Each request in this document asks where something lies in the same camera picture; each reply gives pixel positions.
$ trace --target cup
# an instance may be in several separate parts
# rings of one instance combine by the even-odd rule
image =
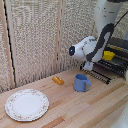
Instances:
[[[91,86],[91,82],[89,81],[88,77],[84,74],[77,74],[75,76],[75,81],[74,81],[74,89],[78,92],[85,92],[89,89]]]

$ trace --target orange object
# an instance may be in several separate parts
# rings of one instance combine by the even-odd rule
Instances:
[[[53,80],[55,83],[59,84],[59,85],[64,84],[64,81],[63,81],[62,79],[60,79],[59,77],[57,77],[57,76],[56,76],[56,77],[53,77],[52,80]]]

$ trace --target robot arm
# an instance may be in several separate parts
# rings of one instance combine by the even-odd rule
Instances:
[[[92,70],[92,63],[102,59],[104,48],[114,31],[117,14],[125,1],[127,0],[98,0],[94,11],[98,40],[96,41],[94,37],[89,36],[70,47],[69,54],[73,58],[86,61],[84,70]]]

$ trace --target plate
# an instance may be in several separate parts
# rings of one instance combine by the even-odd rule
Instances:
[[[38,90],[25,89],[11,95],[5,104],[6,113],[17,121],[33,121],[48,110],[49,101]]]

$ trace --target wooden countertop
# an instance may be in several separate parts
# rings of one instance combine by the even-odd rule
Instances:
[[[73,89],[75,75],[86,74],[74,68],[54,76],[65,81],[57,85],[54,76],[0,94],[0,128],[109,128],[119,117],[128,101],[128,85],[116,78],[109,85],[86,74],[92,86],[87,92]],[[16,91],[36,89],[49,99],[48,111],[33,122],[18,122],[5,112],[6,100]]]

